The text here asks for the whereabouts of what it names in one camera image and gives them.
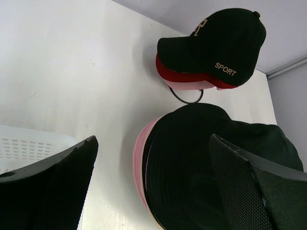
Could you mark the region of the black wire hat stand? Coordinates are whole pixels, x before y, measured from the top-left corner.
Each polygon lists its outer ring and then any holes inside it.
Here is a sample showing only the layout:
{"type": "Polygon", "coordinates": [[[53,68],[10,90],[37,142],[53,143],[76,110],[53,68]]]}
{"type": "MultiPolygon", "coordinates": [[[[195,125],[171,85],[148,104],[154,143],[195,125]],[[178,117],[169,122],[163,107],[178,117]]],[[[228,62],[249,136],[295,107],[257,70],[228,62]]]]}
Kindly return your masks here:
{"type": "Polygon", "coordinates": [[[184,104],[196,104],[201,101],[204,90],[175,90],[169,87],[172,95],[184,104]]]}

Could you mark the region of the pink bucket hat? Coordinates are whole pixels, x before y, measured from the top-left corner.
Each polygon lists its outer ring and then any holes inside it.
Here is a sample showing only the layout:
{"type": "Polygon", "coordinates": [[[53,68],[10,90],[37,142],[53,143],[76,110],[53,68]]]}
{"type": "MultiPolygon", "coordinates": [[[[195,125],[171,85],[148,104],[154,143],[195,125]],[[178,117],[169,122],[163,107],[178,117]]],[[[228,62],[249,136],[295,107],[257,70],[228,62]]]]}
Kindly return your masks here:
{"type": "Polygon", "coordinates": [[[142,157],[143,157],[143,150],[146,143],[146,140],[153,129],[154,125],[160,120],[161,118],[157,118],[150,122],[138,135],[134,150],[133,150],[133,157],[132,157],[132,170],[133,170],[133,178],[137,193],[139,195],[140,200],[142,201],[143,205],[147,210],[149,210],[146,198],[144,195],[143,189],[143,182],[142,182],[142,157]]]}

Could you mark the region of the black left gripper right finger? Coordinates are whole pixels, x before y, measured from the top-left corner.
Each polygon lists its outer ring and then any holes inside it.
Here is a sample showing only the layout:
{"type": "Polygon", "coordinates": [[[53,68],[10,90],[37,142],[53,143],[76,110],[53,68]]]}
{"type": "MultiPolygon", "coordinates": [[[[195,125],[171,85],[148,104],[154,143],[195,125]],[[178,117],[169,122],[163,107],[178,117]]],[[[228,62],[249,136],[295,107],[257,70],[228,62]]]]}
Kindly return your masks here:
{"type": "Polygon", "coordinates": [[[305,230],[307,174],[212,135],[209,153],[231,230],[305,230]]]}

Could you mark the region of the beige black reversible bucket hat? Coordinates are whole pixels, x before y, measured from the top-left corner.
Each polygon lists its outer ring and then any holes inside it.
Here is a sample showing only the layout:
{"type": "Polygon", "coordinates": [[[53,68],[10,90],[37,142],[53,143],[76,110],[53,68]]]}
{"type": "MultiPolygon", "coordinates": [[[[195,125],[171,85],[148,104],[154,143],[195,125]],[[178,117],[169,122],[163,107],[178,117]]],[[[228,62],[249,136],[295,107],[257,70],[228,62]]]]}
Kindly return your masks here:
{"type": "Polygon", "coordinates": [[[154,125],[145,145],[151,211],[166,230],[228,229],[213,168],[204,161],[189,163],[180,153],[168,136],[167,116],[154,125]]]}

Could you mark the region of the red baseball cap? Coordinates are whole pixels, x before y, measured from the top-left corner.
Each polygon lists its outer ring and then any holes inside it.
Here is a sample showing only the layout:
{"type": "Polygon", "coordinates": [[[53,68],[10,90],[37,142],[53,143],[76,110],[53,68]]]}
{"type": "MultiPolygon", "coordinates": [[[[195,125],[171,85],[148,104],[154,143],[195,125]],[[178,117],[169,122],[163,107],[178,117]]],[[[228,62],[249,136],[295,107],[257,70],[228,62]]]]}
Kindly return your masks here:
{"type": "Polygon", "coordinates": [[[156,54],[155,64],[160,77],[172,89],[203,90],[216,87],[218,90],[225,90],[235,89],[238,87],[222,82],[217,77],[208,73],[192,74],[169,70],[162,64],[158,54],[156,54]]]}

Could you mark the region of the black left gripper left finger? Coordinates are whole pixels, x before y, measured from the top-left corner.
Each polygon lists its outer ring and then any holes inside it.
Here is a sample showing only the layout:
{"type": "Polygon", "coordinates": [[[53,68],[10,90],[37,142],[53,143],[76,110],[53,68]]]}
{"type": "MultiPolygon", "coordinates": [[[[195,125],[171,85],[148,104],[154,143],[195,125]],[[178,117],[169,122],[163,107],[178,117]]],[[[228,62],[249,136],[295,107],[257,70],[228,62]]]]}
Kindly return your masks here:
{"type": "Polygon", "coordinates": [[[98,153],[91,136],[0,176],[2,230],[75,230],[98,153]]]}

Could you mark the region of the black sport baseball cap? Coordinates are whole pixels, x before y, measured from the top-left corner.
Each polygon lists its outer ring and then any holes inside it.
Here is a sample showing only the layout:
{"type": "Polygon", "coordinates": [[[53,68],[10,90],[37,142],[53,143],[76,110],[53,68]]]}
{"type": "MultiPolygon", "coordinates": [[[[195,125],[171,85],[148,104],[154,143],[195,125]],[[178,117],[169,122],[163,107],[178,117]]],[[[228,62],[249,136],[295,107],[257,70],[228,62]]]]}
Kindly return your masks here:
{"type": "Polygon", "coordinates": [[[257,11],[230,8],[202,20],[189,36],[160,38],[157,54],[169,70],[208,73],[239,87],[252,77],[265,38],[257,11]]]}

